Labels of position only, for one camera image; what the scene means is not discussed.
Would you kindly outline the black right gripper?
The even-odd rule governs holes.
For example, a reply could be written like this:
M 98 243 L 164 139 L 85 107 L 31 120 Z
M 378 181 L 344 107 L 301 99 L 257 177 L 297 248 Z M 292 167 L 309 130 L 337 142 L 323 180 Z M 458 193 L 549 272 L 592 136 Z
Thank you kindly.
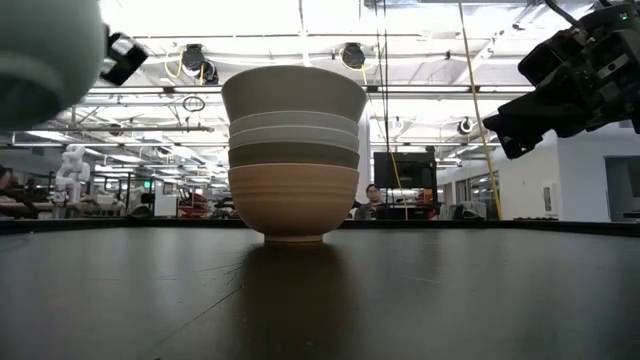
M 640 3 L 602 1 L 580 19 L 557 4 L 553 11 L 584 36 L 584 48 L 564 63 L 580 115 L 562 123 L 564 89 L 551 84 L 500 106 L 483 125 L 496 133 L 509 160 L 550 136 L 568 138 L 613 122 L 630 121 L 640 135 Z

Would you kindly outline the green bowl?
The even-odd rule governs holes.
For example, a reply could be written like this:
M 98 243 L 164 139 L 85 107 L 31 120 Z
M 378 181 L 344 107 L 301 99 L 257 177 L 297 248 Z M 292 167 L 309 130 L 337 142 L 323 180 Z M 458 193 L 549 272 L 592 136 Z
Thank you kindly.
M 99 0 L 0 0 L 0 131 L 77 104 L 106 53 Z

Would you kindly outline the beige smooth bowl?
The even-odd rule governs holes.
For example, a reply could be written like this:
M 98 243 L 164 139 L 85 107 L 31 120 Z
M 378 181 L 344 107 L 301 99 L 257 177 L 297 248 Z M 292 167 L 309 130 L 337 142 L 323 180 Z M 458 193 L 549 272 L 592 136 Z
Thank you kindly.
M 312 111 L 358 122 L 367 97 L 355 81 L 324 69 L 293 65 L 259 67 L 224 82 L 221 96 L 227 116 L 278 111 Z

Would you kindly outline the olive brown bowl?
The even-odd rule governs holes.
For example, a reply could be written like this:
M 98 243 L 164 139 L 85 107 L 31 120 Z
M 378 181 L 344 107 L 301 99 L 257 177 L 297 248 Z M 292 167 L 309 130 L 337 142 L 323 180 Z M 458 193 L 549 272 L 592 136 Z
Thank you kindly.
M 257 164 L 302 163 L 356 169 L 360 156 L 355 151 L 325 144 L 271 142 L 231 148 L 228 158 L 231 168 Z

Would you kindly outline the orange ribbed bowl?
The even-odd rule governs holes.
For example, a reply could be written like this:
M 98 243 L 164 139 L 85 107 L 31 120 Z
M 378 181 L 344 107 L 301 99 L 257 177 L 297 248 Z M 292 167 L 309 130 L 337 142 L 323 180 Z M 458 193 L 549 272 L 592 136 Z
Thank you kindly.
M 359 172 L 323 164 L 275 163 L 229 170 L 242 221 L 267 242 L 320 242 L 348 217 Z

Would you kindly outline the black monitor screen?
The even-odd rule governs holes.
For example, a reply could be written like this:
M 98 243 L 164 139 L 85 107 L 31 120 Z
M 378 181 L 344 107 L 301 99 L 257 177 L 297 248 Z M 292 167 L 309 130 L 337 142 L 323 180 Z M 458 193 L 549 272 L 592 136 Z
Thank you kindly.
M 433 153 L 375 152 L 374 183 L 387 189 L 436 188 Z

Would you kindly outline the person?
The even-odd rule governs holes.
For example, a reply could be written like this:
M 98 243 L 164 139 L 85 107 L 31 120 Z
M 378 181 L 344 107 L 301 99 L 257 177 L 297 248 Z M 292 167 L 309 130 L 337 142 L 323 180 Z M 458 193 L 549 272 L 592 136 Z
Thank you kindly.
M 355 211 L 355 220 L 375 220 L 377 212 L 386 207 L 382 199 L 381 191 L 375 184 L 369 184 L 366 188 L 367 202 L 361 204 Z

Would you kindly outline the black metal table frame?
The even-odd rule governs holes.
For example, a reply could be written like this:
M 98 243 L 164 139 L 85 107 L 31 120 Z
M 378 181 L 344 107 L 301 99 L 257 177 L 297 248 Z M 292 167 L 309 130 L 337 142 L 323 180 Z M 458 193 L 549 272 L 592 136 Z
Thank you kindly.
M 240 220 L 135 217 L 69 220 L 0 220 L 0 235 L 131 227 L 245 229 L 247 225 Z M 557 220 L 347 220 L 343 222 L 339 228 L 341 230 L 516 229 L 640 238 L 640 224 L 638 223 L 568 222 Z

